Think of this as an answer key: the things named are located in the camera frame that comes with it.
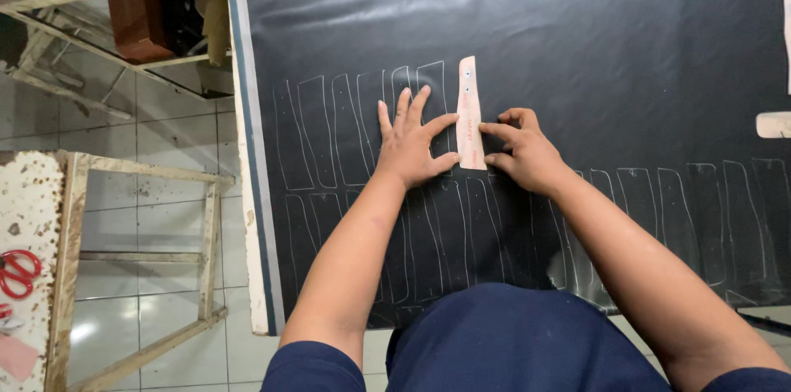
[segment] red scissors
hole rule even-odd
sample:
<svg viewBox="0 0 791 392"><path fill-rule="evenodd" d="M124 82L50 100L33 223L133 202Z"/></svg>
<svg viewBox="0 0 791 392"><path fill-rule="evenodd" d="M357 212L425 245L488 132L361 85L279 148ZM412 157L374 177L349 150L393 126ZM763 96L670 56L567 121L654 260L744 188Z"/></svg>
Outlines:
<svg viewBox="0 0 791 392"><path fill-rule="evenodd" d="M41 261L34 254L27 250L9 250L0 255L0 288L5 295L14 299L27 298L33 292L33 279L41 275ZM24 257L33 263L33 271L29 272L19 264L16 259ZM13 267L15 271L10 271L8 267ZM14 280L17 284L25 287L23 293L19 293L19 288L14 290L8 286L7 280Z"/></svg>

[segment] white tiled floor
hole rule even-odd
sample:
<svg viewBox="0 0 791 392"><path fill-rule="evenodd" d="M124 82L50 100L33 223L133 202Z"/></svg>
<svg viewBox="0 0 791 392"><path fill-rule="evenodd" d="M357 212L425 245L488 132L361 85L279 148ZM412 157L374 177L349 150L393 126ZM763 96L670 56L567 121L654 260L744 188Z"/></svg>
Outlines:
<svg viewBox="0 0 791 392"><path fill-rule="evenodd" d="M94 54L69 52L62 70L78 71L84 93L101 99L120 67ZM167 70L194 86L193 65ZM202 103L128 72L108 103L135 117L123 121L84 109L0 75L0 150L67 149L144 163L238 175L232 101ZM196 250L203 184L151 177L92 175L83 220L84 250ZM200 336L115 384L115 390L258 392L277 337L251 335L239 187L222 195L215 303L228 317ZM197 270L189 264L84 261L77 278L69 380L74 383L194 320ZM791 307L743 310L791 323ZM613 322L659 368L622 317ZM791 338L761 333L791 362ZM389 331L368 332L365 384L384 390Z"/></svg>

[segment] pink paper piece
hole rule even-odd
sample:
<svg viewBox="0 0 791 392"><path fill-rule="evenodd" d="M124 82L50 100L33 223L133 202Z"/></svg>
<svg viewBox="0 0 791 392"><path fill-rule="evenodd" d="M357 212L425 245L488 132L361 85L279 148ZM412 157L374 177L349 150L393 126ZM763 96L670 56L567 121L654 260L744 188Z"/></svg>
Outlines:
<svg viewBox="0 0 791 392"><path fill-rule="evenodd" d="M33 373L35 359L39 353L21 340L0 334L0 369L8 372L18 382L23 382Z"/></svg>

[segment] floor tile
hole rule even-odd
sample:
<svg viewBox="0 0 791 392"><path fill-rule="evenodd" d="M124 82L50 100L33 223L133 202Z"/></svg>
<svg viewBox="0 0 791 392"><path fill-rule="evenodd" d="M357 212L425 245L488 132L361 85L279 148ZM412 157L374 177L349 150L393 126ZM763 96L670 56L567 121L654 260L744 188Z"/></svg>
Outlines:
<svg viewBox="0 0 791 392"><path fill-rule="evenodd" d="M58 132L58 96L0 74L0 139Z"/></svg>
<svg viewBox="0 0 791 392"><path fill-rule="evenodd" d="M203 245L205 201L138 207L139 251L197 252ZM214 257L214 287L222 288L222 236ZM199 289L199 265L178 262L140 262L141 295Z"/></svg>
<svg viewBox="0 0 791 392"><path fill-rule="evenodd" d="M77 299L137 294L137 262L80 261L77 269Z"/></svg>
<svg viewBox="0 0 791 392"><path fill-rule="evenodd" d="M228 385L228 392L260 392L263 381L253 383L231 383Z"/></svg>
<svg viewBox="0 0 791 392"><path fill-rule="evenodd" d="M178 84L201 92L200 77L194 63L176 64L151 71L163 75ZM214 101L203 101L189 94L176 92L171 86L138 75L138 119L155 121L174 117L198 116L214 113Z"/></svg>
<svg viewBox="0 0 791 392"><path fill-rule="evenodd" d="M137 208L86 212L82 216L84 251L137 251Z"/></svg>
<svg viewBox="0 0 791 392"><path fill-rule="evenodd" d="M236 136L236 113L217 114L218 152L220 174L236 177L236 185L223 190L222 196L241 196L242 181L239 171L239 142Z"/></svg>
<svg viewBox="0 0 791 392"><path fill-rule="evenodd" d="M248 285L242 198L226 197L222 206L222 276L225 287Z"/></svg>
<svg viewBox="0 0 791 392"><path fill-rule="evenodd" d="M384 358L388 353L392 330L367 330L362 340L362 373L384 374Z"/></svg>
<svg viewBox="0 0 791 392"><path fill-rule="evenodd" d="M255 336L250 322L250 294L247 287L225 289L228 307L228 378L232 383L260 381L269 361L278 350L277 336Z"/></svg>
<svg viewBox="0 0 791 392"><path fill-rule="evenodd" d="M61 133L60 147L70 152L134 161L137 158L136 131L134 124L122 124ZM85 211L133 207L138 202L137 187L137 175L90 171Z"/></svg>
<svg viewBox="0 0 791 392"><path fill-rule="evenodd" d="M387 374L366 374L362 378L365 380L367 392L384 392L388 388Z"/></svg>
<svg viewBox="0 0 791 392"><path fill-rule="evenodd" d="M791 306L767 306L767 307L744 307L739 308L739 312L745 315L757 317L767 317L783 324L791 324ZM791 345L791 338L756 329L763 339L770 345Z"/></svg>
<svg viewBox="0 0 791 392"><path fill-rule="evenodd" d="M110 91L115 79L125 69L120 64L87 51L64 54L55 67L57 71L81 79L84 82L84 87L77 90L77 92L83 97L97 102L101 101ZM127 69L106 102L108 106L131 114L131 119L122 119L104 111L92 110L80 103L64 99L60 104L60 130L71 131L74 129L134 123L136 74L136 72Z"/></svg>
<svg viewBox="0 0 791 392"><path fill-rule="evenodd" d="M216 116L185 117L138 124L138 161L217 174ZM138 177L138 204L166 204L206 198L203 182Z"/></svg>
<svg viewBox="0 0 791 392"><path fill-rule="evenodd" d="M656 355L646 355L648 362L653 366L653 368L657 369L659 375L663 378L667 379L667 375L665 375L665 370L662 368L662 365L659 364L659 360L657 359Z"/></svg>
<svg viewBox="0 0 791 392"><path fill-rule="evenodd" d="M77 301L71 326L69 384L82 381L137 352L138 342L137 297ZM140 375L135 371L110 389L139 388Z"/></svg>
<svg viewBox="0 0 791 392"><path fill-rule="evenodd" d="M236 110L236 104L233 98L221 98L217 100L217 112L228 113Z"/></svg>
<svg viewBox="0 0 791 392"><path fill-rule="evenodd" d="M224 303L222 290L214 293L214 309ZM140 344L145 347L193 323L198 316L198 293L140 296ZM228 382L225 358L225 321L193 336L143 366L143 388L195 386Z"/></svg>
<svg viewBox="0 0 791 392"><path fill-rule="evenodd" d="M58 134L28 135L0 140L0 152L57 150Z"/></svg>
<svg viewBox="0 0 791 392"><path fill-rule="evenodd" d="M632 325L629 324L623 315L610 316L609 318L610 321L612 321L612 323L615 324L615 326L618 327L621 332L627 336L627 338L629 338L629 341L632 341L632 344L638 348L640 353L643 355L651 355L653 353L651 352L651 348L648 347L642 338L640 338L640 335L638 335L637 331L632 328Z"/></svg>
<svg viewBox="0 0 791 392"><path fill-rule="evenodd" d="M156 387L146 392L228 392L227 384L208 384L204 386Z"/></svg>

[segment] wooden frame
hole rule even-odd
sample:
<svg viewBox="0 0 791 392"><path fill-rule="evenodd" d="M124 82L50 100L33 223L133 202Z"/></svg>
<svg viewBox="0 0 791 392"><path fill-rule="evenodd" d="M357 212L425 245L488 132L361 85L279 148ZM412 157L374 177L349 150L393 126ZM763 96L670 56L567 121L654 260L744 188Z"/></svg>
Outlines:
<svg viewBox="0 0 791 392"><path fill-rule="evenodd" d="M89 392L105 390L124 376L148 364L168 350L200 334L203 330L224 319L225 307L212 310L214 263L217 250L218 217L221 185L232 185L234 177L219 176L201 171L184 170L166 166L149 165L120 159L84 154L67 153L66 190L61 218L61 236L57 271L54 281L54 299L50 342L47 350L47 373L44 389L49 392ZM91 170L113 171L134 175L148 175L199 181L208 183L206 194L206 217L204 219L203 244L200 252L81 252L82 216L88 188L88 173ZM148 347L141 348L122 359L66 388L66 364L69 361L70 333L74 314L74 294L77 285L77 265L80 259L90 261L163 261L192 262L200 264L200 291L197 320L176 330Z"/></svg>

